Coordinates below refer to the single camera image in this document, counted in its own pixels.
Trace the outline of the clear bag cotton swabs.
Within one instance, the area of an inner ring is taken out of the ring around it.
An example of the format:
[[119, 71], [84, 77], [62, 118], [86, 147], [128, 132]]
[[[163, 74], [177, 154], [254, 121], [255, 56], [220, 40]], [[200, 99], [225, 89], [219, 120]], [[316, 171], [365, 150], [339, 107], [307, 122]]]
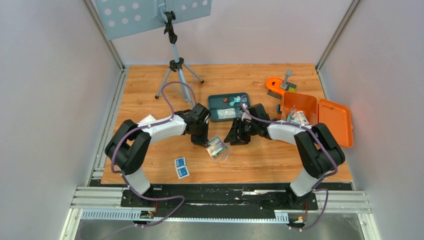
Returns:
[[285, 122], [291, 123], [295, 119], [296, 106], [293, 105], [287, 111], [281, 113], [281, 117]]

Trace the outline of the teal sachet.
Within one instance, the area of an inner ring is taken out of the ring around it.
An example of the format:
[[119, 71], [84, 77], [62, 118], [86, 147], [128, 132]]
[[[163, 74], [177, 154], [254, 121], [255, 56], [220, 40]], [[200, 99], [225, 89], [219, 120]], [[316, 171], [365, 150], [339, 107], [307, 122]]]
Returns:
[[237, 104], [240, 104], [241, 101], [242, 101], [242, 98], [240, 96], [237, 96], [237, 97], [234, 97], [231, 102], [229, 102], [229, 105], [233, 107]]

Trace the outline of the teal header tape bag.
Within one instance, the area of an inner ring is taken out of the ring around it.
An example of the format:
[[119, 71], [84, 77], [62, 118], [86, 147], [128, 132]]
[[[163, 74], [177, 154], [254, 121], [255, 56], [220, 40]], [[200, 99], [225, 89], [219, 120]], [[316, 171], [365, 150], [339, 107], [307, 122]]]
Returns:
[[295, 110], [291, 110], [291, 111], [288, 113], [288, 116], [287, 116], [286, 122], [291, 123], [291, 122], [293, 122], [293, 121], [295, 120], [295, 118], [296, 118], [296, 111], [295, 111]]

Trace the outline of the white teal gauze packet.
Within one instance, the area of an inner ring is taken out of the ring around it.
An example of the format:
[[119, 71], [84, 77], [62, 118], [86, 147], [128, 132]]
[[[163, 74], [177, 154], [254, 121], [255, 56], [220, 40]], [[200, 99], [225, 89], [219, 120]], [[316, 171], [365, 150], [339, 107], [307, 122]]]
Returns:
[[297, 111], [295, 113], [294, 120], [301, 125], [309, 125], [310, 124], [308, 118], [306, 117], [305, 113], [302, 110]]

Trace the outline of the clear bag teal gauze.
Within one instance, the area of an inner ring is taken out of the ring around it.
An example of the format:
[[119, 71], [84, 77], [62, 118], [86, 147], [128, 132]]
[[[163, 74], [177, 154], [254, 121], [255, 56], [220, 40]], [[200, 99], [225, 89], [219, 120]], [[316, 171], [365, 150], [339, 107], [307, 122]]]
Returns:
[[236, 110], [234, 108], [218, 109], [217, 117], [220, 120], [233, 119], [237, 117]]

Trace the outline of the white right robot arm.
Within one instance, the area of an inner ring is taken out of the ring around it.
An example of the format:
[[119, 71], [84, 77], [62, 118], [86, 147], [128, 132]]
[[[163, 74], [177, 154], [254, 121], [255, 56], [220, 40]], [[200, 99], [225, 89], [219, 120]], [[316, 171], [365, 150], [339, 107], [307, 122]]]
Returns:
[[302, 170], [292, 181], [285, 195], [286, 204], [298, 209], [320, 182], [338, 172], [346, 160], [341, 146], [324, 123], [300, 125], [284, 120], [270, 119], [261, 103], [241, 107], [242, 116], [233, 120], [224, 139], [232, 146], [246, 145], [252, 136], [283, 141], [297, 147]]

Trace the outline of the teal divided tray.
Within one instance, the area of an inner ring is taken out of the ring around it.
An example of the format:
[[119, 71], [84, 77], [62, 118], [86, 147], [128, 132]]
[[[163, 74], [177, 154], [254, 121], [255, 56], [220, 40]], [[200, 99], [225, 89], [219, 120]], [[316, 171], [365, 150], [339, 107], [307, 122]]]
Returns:
[[[235, 97], [240, 96], [241, 97], [241, 103], [236, 104], [235, 106], [230, 106], [229, 102], [231, 102]], [[223, 98], [228, 98], [228, 102], [223, 102]], [[225, 93], [225, 94], [215, 94], [210, 95], [207, 98], [208, 103], [208, 109], [210, 111], [210, 120], [212, 122], [225, 122], [225, 121], [232, 121], [234, 118], [228, 118], [228, 119], [218, 119], [217, 116], [217, 110], [219, 109], [229, 109], [234, 108], [237, 114], [237, 117], [235, 118], [241, 118], [243, 115], [242, 111], [242, 104], [246, 104], [248, 107], [250, 104], [249, 95], [246, 92], [236, 92], [236, 93]]]

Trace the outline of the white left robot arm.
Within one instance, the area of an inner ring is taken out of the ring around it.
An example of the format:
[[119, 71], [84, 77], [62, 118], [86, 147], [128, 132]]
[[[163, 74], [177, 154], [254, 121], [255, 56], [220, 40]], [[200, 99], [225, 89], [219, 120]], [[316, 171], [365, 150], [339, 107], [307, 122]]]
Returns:
[[159, 120], [136, 123], [128, 119], [119, 126], [104, 153], [111, 160], [112, 172], [120, 174], [135, 192], [135, 202], [146, 207], [153, 201], [151, 184], [142, 168], [149, 146], [171, 137], [190, 135], [193, 145], [206, 147], [210, 114], [209, 109], [197, 103], [192, 109], [174, 111]]

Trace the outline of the clear bag bandage pack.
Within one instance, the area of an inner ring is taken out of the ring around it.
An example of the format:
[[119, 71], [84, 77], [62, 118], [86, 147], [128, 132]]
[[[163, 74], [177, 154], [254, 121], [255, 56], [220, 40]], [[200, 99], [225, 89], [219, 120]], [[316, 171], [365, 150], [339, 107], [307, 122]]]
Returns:
[[207, 143], [206, 151], [215, 163], [226, 161], [232, 153], [229, 146], [219, 136], [212, 138]]

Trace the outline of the clear bag white cotton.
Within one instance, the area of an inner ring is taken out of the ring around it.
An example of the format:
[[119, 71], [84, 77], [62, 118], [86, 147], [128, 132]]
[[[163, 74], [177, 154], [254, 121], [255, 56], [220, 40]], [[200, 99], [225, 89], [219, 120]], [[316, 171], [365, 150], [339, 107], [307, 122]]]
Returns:
[[155, 117], [153, 117], [151, 114], [147, 115], [146, 117], [144, 117], [142, 120], [140, 120], [138, 122], [138, 124], [147, 124], [147, 123], [151, 123], [151, 122], [155, 122], [157, 119]]

